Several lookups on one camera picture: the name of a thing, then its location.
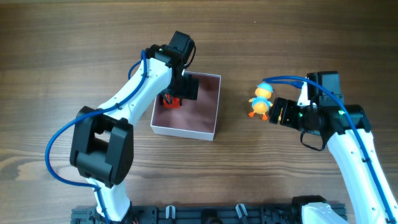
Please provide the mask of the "red toy block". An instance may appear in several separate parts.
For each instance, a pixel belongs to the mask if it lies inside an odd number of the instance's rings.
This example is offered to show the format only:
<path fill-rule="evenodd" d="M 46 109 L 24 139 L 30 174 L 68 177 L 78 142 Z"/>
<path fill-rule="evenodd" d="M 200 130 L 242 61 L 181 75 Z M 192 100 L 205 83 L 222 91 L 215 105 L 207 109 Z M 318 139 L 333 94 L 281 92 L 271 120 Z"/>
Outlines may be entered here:
<path fill-rule="evenodd" d="M 165 108 L 178 109 L 181 107 L 182 102 L 180 98 L 166 94 L 163 96 L 163 105 Z"/>

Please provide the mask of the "yellow duck toy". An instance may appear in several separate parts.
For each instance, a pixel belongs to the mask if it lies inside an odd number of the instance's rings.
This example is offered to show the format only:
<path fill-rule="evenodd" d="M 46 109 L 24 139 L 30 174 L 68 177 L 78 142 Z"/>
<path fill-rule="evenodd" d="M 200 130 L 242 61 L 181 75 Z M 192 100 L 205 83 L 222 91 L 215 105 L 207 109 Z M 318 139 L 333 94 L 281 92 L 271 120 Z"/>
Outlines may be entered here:
<path fill-rule="evenodd" d="M 273 88 L 270 84 L 262 82 L 258 84 L 255 90 L 255 97 L 251 98 L 249 102 L 251 103 L 252 111 L 248 113 L 250 118 L 253 118 L 255 114 L 262 115 L 262 120 L 268 120 L 266 113 L 272 107 L 272 103 L 269 101 L 273 93 Z"/>

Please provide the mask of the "white box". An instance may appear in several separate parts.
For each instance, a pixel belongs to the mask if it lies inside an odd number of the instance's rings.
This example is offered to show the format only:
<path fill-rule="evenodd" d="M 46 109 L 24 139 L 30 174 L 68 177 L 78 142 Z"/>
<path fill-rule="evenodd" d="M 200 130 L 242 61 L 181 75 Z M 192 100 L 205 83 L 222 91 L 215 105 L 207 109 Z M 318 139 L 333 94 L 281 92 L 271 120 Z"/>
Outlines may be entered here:
<path fill-rule="evenodd" d="M 199 79 L 197 99 L 184 99 L 179 108 L 166 108 L 157 96 L 150 126 L 154 133 L 160 135 L 212 141 L 220 103 L 221 76 L 190 74 Z"/>

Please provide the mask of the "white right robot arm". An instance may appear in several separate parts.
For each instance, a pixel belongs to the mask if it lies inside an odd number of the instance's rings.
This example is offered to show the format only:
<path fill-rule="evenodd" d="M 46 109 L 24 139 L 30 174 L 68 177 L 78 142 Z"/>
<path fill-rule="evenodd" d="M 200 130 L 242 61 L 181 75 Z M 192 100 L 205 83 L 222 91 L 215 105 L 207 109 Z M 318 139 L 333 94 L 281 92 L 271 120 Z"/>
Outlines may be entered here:
<path fill-rule="evenodd" d="M 307 103 L 276 98 L 269 121 L 321 137 L 340 168 L 357 223 L 397 223 L 397 202 L 362 107 L 345 106 L 335 95 L 315 95 Z"/>

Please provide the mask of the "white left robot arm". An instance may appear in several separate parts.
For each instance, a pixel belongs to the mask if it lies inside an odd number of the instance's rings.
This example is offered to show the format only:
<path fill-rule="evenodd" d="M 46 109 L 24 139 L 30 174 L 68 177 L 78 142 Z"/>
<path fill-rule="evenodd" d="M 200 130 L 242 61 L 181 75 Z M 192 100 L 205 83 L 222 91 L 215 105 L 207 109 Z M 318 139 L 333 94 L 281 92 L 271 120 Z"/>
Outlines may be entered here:
<path fill-rule="evenodd" d="M 136 73 L 111 99 L 97 109 L 85 106 L 78 112 L 70 164 L 96 195 L 89 222 L 132 221 L 124 179 L 134 159 L 134 126 L 158 95 L 167 103 L 197 98 L 198 79 L 184 74 L 195 52 L 192 40 L 145 49 Z"/>

